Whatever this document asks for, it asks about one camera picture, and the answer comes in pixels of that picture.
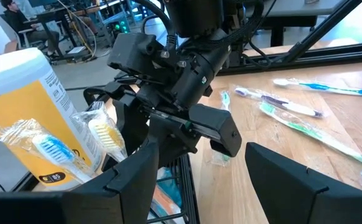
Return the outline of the white chair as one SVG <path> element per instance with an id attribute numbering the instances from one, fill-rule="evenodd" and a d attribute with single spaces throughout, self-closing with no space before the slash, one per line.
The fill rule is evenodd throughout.
<path id="1" fill-rule="evenodd" d="M 32 32 L 32 29 L 21 30 L 20 32 L 14 31 L 17 40 L 17 50 L 27 49 L 31 47 L 37 47 L 39 50 L 46 48 L 45 42 L 41 40 L 30 41 L 28 33 Z"/>

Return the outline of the person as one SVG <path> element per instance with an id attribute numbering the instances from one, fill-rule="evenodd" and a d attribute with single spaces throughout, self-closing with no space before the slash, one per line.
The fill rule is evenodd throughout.
<path id="1" fill-rule="evenodd" d="M 18 8 L 17 4 L 13 0 L 0 0 L 2 7 L 6 10 L 4 15 L 8 20 L 8 24 L 14 31 L 19 32 L 26 29 L 32 29 L 27 33 L 30 41 L 44 41 L 47 42 L 46 55 L 50 58 L 58 57 L 56 49 L 58 48 L 58 41 L 60 34 L 56 31 L 49 30 L 52 38 L 49 37 L 48 32 L 43 30 L 37 30 L 38 24 L 25 24 L 27 18 Z"/>

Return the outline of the green white toothbrush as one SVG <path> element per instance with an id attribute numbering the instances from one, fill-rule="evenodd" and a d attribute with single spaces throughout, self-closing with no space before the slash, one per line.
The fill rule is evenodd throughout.
<path id="1" fill-rule="evenodd" d="M 220 92 L 220 95 L 222 103 L 221 109 L 230 111 L 230 96 L 228 91 L 223 90 Z M 220 152 L 213 151 L 211 162 L 218 166 L 226 167 L 230 162 L 230 157 Z"/>
<path id="2" fill-rule="evenodd" d="M 259 109 L 264 114 L 272 117 L 274 120 L 278 121 L 279 123 L 299 131 L 306 136 L 316 139 L 317 141 L 327 145 L 328 147 L 341 152 L 342 154 L 349 156 L 352 159 L 362 163 L 362 153 L 358 152 L 347 145 L 343 144 L 336 138 L 332 137 L 325 131 L 316 128 L 312 124 L 305 122 L 304 120 L 300 119 L 299 117 L 283 110 L 277 108 L 273 105 L 270 105 L 266 102 L 261 102 L 259 104 Z"/>

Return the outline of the blue white toothbrush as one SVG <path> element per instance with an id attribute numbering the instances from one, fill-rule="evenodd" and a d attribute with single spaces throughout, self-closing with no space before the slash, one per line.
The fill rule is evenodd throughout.
<path id="1" fill-rule="evenodd" d="M 302 81 L 295 78 L 276 78 L 273 79 L 273 83 L 279 86 L 298 86 L 301 88 L 315 91 L 325 91 L 342 95 L 362 96 L 362 88 L 339 87 L 320 82 Z"/>
<path id="2" fill-rule="evenodd" d="M 22 148 L 28 153 L 44 159 L 63 169 L 79 183 L 84 184 L 95 173 L 63 141 L 46 130 L 35 119 L 21 119 L 0 134 L 0 141 Z"/>

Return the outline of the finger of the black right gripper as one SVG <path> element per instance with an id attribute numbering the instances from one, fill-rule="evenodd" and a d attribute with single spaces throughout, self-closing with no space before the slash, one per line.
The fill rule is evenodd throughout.
<path id="1" fill-rule="evenodd" d="M 112 99 L 116 125 L 124 139 L 126 153 L 130 156 L 147 137 L 147 115 L 142 110 L 142 102 L 129 85 L 119 82 L 109 82 L 104 91 Z"/>
<path id="2" fill-rule="evenodd" d="M 229 157 L 238 154 L 241 135 L 229 111 L 196 104 L 190 108 L 188 115 L 192 130 L 208 138 L 214 151 Z"/>

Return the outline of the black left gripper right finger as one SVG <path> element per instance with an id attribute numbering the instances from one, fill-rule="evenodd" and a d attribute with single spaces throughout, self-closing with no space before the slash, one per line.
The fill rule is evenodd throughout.
<path id="1" fill-rule="evenodd" d="M 269 224 L 362 224 L 362 190 L 255 142 L 245 161 Z"/>

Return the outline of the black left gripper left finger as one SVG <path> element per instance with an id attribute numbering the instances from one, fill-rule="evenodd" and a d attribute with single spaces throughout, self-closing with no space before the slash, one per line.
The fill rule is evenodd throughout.
<path id="1" fill-rule="evenodd" d="M 0 224 L 146 224 L 158 163 L 149 143 L 71 191 L 0 192 Z"/>

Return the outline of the black workbench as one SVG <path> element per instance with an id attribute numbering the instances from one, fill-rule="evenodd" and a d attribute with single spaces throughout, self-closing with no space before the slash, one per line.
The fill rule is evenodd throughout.
<path id="1" fill-rule="evenodd" d="M 95 55 L 96 49 L 91 49 L 87 41 L 85 29 L 87 25 L 79 20 L 80 16 L 87 16 L 94 14 L 101 24 L 104 37 L 111 47 L 116 39 L 111 31 L 109 23 L 119 19 L 127 19 L 127 13 L 123 8 L 122 0 L 99 0 L 98 4 L 84 7 L 80 10 L 71 10 L 71 6 L 63 3 L 62 0 L 57 0 L 59 7 L 50 9 L 45 12 L 38 13 L 34 20 L 30 22 L 38 22 L 42 24 L 44 30 L 48 31 L 47 23 L 51 21 L 59 22 L 65 31 L 65 37 L 70 40 L 73 48 L 80 48 L 79 52 L 74 50 L 69 51 L 67 54 L 59 53 L 57 60 L 72 60 L 76 61 L 82 59 L 83 61 L 90 61 L 97 58 Z"/>

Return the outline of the purple white toothbrush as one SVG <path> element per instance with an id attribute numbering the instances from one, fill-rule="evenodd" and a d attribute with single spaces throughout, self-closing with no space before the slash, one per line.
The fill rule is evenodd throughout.
<path id="1" fill-rule="evenodd" d="M 283 110 L 293 111 L 295 113 L 303 114 L 306 116 L 311 116 L 314 118 L 323 118 L 324 113 L 321 111 L 317 111 L 308 106 L 304 106 L 298 103 L 294 103 L 286 98 L 281 98 L 279 96 L 267 93 L 262 90 L 253 89 L 253 88 L 245 88 L 242 86 L 236 86 L 234 88 L 234 92 L 243 97 L 254 98 L 255 100 L 265 101 L 270 105 L 277 106 L 282 108 Z"/>

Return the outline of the black wire caddy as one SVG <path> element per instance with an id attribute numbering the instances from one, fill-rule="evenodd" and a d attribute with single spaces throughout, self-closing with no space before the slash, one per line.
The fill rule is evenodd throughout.
<path id="1" fill-rule="evenodd" d="M 101 189 L 115 196 L 121 221 L 116 224 L 200 224 L 195 186 L 188 155 L 181 156 L 164 167 L 172 172 L 182 197 L 181 212 L 148 219 L 157 180 L 157 158 L 140 153 L 115 166 L 105 165 L 99 175 Z"/>

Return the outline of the yellow white wipes canister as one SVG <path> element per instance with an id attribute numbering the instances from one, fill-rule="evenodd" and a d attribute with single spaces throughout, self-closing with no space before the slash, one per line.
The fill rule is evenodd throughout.
<path id="1" fill-rule="evenodd" d="M 0 55 L 0 134 L 21 119 L 33 118 L 63 141 L 97 176 L 102 152 L 90 130 L 72 119 L 75 113 L 77 110 L 42 51 L 28 48 Z M 67 190 L 81 184 L 58 166 L 4 144 L 47 189 Z"/>

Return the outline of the computer with green lights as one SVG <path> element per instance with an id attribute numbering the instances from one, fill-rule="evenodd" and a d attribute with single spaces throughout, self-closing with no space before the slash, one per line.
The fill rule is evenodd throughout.
<path id="1" fill-rule="evenodd" d="M 115 21 L 111 21 L 109 23 L 109 26 L 111 28 L 111 31 L 114 35 L 118 35 L 120 33 L 130 33 L 130 27 L 129 27 L 129 22 L 127 19 L 119 19 L 119 20 L 115 20 Z"/>

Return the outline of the orange white toothbrush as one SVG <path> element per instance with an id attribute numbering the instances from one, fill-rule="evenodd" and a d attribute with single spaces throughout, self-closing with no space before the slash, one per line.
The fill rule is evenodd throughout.
<path id="1" fill-rule="evenodd" d="M 90 130 L 93 138 L 100 146 L 100 150 L 106 155 L 117 162 L 127 158 L 124 139 L 116 127 L 116 123 L 109 116 L 104 101 L 94 102 L 88 111 L 77 112 L 72 115 L 72 119 Z M 158 183 L 155 186 L 151 209 L 148 219 L 175 215 L 181 212 L 181 207 L 159 187 Z"/>

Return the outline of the black aluminium table frame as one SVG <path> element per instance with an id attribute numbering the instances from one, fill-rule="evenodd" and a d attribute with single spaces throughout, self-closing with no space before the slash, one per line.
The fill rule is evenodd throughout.
<path id="1" fill-rule="evenodd" d="M 220 70 L 219 76 L 258 73 L 362 62 L 362 44 L 313 49 L 326 33 L 344 19 L 362 0 L 345 0 L 317 28 L 288 51 L 248 57 L 241 54 L 242 64 Z"/>

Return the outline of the black desk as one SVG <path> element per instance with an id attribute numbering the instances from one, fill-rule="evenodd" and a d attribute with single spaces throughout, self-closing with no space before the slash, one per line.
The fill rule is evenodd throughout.
<path id="1" fill-rule="evenodd" d="M 341 22 L 362 0 L 264 0 L 262 26 L 271 30 L 271 47 L 284 45 L 286 27 L 308 27 L 305 41 L 316 42 Z"/>

